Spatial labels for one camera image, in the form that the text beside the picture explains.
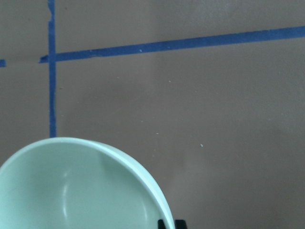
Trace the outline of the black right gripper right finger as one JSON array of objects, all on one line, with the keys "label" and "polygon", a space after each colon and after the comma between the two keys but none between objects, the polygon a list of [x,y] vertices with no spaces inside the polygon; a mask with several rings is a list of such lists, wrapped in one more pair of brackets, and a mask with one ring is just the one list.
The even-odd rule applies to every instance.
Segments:
[{"label": "black right gripper right finger", "polygon": [[186,221],[183,219],[176,219],[174,224],[176,229],[187,229]]}]

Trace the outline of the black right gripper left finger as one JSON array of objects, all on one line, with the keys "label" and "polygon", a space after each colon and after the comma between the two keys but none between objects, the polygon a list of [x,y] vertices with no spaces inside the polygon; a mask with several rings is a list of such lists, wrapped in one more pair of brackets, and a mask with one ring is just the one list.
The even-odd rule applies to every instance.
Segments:
[{"label": "black right gripper left finger", "polygon": [[158,229],[166,229],[166,225],[163,219],[158,220]]}]

